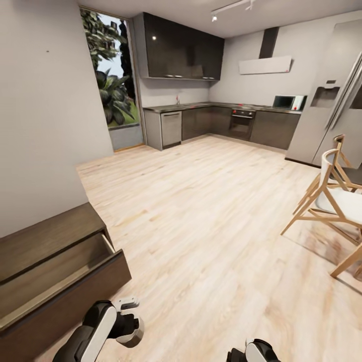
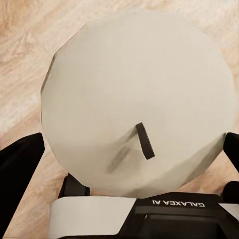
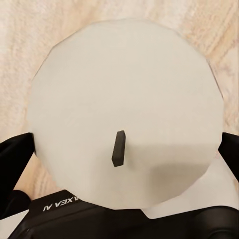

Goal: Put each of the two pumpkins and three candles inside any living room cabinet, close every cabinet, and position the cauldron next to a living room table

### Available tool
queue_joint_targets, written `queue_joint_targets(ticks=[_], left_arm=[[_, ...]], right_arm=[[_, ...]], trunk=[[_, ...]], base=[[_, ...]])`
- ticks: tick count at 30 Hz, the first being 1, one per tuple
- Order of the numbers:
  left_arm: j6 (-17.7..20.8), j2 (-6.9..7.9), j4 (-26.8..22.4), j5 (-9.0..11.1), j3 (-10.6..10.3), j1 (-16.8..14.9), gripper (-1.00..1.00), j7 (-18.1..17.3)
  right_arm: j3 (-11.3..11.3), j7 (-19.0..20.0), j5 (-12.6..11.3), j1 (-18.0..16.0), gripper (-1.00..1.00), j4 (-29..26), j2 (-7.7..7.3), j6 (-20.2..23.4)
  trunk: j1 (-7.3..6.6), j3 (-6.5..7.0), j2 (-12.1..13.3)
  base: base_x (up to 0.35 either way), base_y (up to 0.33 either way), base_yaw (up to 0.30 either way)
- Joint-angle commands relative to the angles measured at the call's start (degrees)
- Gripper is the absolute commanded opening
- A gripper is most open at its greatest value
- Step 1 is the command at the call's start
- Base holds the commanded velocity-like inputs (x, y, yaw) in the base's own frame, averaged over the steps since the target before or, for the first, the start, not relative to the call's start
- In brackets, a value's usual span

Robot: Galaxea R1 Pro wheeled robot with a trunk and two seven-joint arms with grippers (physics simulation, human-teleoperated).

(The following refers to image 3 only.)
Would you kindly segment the pillar candle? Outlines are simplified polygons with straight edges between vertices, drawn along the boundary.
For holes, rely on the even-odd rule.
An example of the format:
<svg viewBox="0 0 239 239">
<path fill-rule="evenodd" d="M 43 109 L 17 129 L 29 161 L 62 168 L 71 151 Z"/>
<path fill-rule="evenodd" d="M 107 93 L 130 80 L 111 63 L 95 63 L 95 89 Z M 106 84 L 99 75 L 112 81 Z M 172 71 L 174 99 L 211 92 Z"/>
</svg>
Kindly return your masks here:
<svg viewBox="0 0 239 239">
<path fill-rule="evenodd" d="M 178 31 L 129 17 L 88 23 L 52 47 L 26 123 L 58 185 L 109 209 L 146 209 L 207 172 L 223 111 L 207 57 Z"/>
</svg>

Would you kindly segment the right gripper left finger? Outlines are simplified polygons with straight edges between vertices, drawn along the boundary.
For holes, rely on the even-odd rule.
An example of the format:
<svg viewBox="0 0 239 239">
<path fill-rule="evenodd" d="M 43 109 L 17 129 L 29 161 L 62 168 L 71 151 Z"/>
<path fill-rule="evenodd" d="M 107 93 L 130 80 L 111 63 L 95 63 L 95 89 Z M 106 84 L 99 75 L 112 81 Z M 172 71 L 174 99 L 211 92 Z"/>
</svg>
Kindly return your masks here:
<svg viewBox="0 0 239 239">
<path fill-rule="evenodd" d="M 34 151 L 30 132 L 0 143 L 0 213 Z"/>
</svg>

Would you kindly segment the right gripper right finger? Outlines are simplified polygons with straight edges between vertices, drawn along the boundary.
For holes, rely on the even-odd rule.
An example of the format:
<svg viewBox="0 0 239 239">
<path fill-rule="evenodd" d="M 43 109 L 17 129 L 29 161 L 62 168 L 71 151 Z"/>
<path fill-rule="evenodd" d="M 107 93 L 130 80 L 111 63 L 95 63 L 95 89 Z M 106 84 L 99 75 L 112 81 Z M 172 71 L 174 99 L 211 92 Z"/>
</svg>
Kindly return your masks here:
<svg viewBox="0 0 239 239">
<path fill-rule="evenodd" d="M 239 135 L 222 132 L 218 151 L 239 182 Z"/>
</svg>

